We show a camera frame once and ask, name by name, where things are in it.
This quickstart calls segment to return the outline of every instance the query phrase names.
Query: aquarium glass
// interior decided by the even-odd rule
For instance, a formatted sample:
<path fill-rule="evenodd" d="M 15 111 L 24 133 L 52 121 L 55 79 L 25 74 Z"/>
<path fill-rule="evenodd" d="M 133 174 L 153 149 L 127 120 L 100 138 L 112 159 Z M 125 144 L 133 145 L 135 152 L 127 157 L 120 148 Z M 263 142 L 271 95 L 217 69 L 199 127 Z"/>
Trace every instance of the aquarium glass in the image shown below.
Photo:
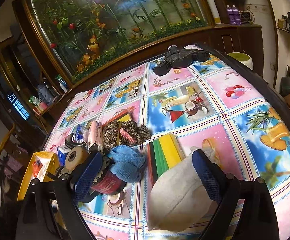
<path fill-rule="evenodd" d="M 26 0 L 74 82 L 152 41 L 206 26 L 200 0 Z"/>

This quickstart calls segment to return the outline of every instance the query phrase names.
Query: wall outlet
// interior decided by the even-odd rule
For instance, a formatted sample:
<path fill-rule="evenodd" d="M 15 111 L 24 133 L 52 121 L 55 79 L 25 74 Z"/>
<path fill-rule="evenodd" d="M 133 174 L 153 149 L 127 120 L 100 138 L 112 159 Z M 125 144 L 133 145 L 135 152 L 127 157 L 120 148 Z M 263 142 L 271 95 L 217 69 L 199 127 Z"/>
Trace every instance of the wall outlet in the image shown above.
<path fill-rule="evenodd" d="M 275 63 L 270 63 L 270 70 L 275 71 Z"/>

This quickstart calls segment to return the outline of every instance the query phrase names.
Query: wooden shelf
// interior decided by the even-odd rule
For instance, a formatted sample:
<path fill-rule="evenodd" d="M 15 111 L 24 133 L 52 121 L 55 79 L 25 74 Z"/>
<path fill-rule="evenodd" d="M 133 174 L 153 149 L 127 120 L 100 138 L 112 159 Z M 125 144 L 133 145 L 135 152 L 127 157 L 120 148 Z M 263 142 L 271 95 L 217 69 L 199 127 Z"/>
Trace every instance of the wooden shelf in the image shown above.
<path fill-rule="evenodd" d="M 281 29 L 281 28 L 278 28 L 278 27 L 276 27 L 278 30 L 281 30 L 281 31 L 283 31 L 283 32 L 286 32 L 286 33 L 289 33 L 290 34 L 290 32 L 288 31 L 288 30 L 285 30 L 285 29 Z"/>

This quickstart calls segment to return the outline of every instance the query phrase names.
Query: tape roll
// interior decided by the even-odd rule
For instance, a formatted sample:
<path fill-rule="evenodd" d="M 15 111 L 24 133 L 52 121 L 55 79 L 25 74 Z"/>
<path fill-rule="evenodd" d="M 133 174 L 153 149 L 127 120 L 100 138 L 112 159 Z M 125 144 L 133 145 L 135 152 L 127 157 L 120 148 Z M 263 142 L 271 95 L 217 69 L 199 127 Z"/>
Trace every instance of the tape roll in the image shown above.
<path fill-rule="evenodd" d="M 66 156 L 65 167 L 73 171 L 75 167 L 83 163 L 88 157 L 88 152 L 80 146 L 74 147 Z"/>

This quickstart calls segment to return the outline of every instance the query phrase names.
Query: toy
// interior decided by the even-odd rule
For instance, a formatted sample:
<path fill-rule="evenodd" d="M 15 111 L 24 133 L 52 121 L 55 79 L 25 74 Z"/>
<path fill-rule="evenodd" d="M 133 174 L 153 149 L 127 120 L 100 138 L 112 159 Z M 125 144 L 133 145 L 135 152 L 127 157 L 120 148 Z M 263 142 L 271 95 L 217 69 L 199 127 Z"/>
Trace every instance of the toy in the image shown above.
<path fill-rule="evenodd" d="M 209 52 L 197 49 L 178 49 L 176 45 L 169 46 L 169 53 L 163 60 L 153 68 L 153 72 L 158 76 L 166 75 L 171 68 L 186 68 L 193 61 L 204 62 L 209 59 Z"/>
<path fill-rule="evenodd" d="M 33 176 L 36 178 L 38 172 L 40 171 L 40 169 L 43 167 L 42 163 L 40 162 L 40 160 L 34 161 L 32 164 L 33 167 Z"/>

